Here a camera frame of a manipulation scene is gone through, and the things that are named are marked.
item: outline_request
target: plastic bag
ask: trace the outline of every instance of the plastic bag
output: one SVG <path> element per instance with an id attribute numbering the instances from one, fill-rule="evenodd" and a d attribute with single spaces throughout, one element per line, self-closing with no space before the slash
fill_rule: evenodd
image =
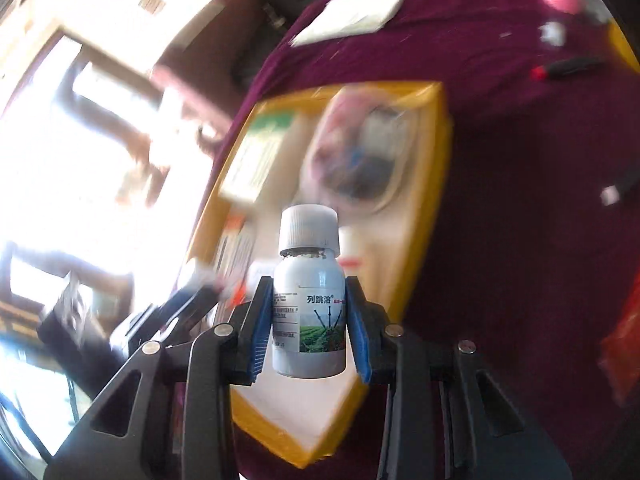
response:
<path id="1" fill-rule="evenodd" d="M 346 86 L 322 115 L 300 173 L 310 202 L 338 212 L 373 212 L 396 192 L 415 117 L 376 88 Z"/>

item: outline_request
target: white plastic bottle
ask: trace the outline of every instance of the white plastic bottle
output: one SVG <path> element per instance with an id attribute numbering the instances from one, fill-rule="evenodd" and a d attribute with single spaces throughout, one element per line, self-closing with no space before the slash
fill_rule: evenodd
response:
<path id="1" fill-rule="evenodd" d="M 322 205 L 285 209 L 273 275 L 273 369 L 300 379 L 339 374 L 346 366 L 344 272 L 338 215 Z"/>

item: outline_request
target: maroon tablecloth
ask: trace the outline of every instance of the maroon tablecloth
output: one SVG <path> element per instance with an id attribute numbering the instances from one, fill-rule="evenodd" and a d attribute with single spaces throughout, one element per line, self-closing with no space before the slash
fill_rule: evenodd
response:
<path id="1" fill-rule="evenodd" d="M 308 8 L 288 38 L 323 5 Z M 640 78 L 606 29 L 562 18 L 564 48 L 540 43 L 539 0 L 406 0 L 376 34 L 265 63 L 232 137 L 260 98 L 367 80 L 439 80 L 455 129 L 450 173 L 406 323 L 424 338 L 474 340 L 574 467 L 621 415 L 597 366 L 640 256 L 640 196 L 604 208 L 600 189 L 640 157 Z M 533 66 L 601 54 L 606 67 L 554 82 Z M 375 391 L 338 453 L 297 471 L 244 434 L 250 480 L 374 478 L 383 419 Z"/>

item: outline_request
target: orange object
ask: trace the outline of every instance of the orange object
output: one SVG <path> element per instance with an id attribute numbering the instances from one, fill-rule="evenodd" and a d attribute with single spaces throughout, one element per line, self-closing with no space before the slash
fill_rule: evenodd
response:
<path id="1" fill-rule="evenodd" d="M 602 340 L 601 346 L 600 367 L 613 388 L 614 399 L 624 405 L 640 378 L 640 272 L 618 325 Z"/>
<path id="2" fill-rule="evenodd" d="M 244 303 L 245 296 L 246 296 L 246 286 L 245 286 L 244 280 L 242 280 L 242 283 L 238 285 L 238 288 L 236 288 L 236 292 L 231 297 L 231 305 L 235 308 L 239 304 Z"/>

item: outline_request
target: bottle label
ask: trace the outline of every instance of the bottle label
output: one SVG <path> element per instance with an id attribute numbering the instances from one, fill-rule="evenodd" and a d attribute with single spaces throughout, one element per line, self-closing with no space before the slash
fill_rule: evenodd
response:
<path id="1" fill-rule="evenodd" d="M 287 352 L 345 348 L 344 290 L 297 288 L 273 295 L 273 344 Z"/>

